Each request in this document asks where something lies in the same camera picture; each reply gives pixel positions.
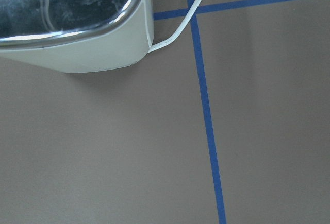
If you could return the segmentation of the white chrome toaster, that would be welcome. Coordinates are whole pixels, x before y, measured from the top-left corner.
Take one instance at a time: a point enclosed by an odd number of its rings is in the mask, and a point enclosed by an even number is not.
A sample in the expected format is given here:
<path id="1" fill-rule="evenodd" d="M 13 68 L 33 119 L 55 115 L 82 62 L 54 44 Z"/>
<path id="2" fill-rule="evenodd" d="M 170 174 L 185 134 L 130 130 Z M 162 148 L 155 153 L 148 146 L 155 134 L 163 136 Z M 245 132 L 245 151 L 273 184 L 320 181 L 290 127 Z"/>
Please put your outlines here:
<path id="1" fill-rule="evenodd" d="M 1 0 L 1 58 L 64 73 L 139 62 L 154 40 L 152 0 Z"/>

